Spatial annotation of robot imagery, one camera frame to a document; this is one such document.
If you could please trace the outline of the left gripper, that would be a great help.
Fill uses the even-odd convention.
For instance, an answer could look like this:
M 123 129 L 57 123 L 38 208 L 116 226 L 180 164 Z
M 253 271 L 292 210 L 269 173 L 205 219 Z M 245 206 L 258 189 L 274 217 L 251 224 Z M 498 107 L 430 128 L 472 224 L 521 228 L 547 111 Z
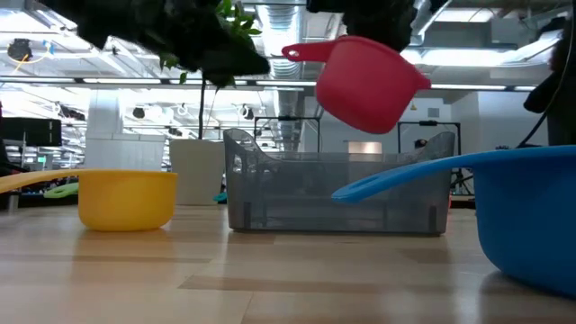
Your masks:
M 235 77 L 270 72 L 251 39 L 261 31 L 255 17 L 243 13 L 232 21 L 216 14 L 216 1 L 196 0 L 40 0 L 76 23 L 77 34 L 97 48 L 110 36 L 156 53 L 172 53 L 180 65 L 199 70 L 218 88 Z

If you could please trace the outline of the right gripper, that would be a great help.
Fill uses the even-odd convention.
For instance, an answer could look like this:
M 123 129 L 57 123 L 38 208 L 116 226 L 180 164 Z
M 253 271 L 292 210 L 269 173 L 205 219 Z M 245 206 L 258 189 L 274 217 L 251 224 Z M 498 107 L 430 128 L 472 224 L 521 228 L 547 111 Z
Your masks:
M 364 37 L 402 52 L 410 44 L 414 0 L 306 0 L 311 13 L 343 13 L 348 35 Z

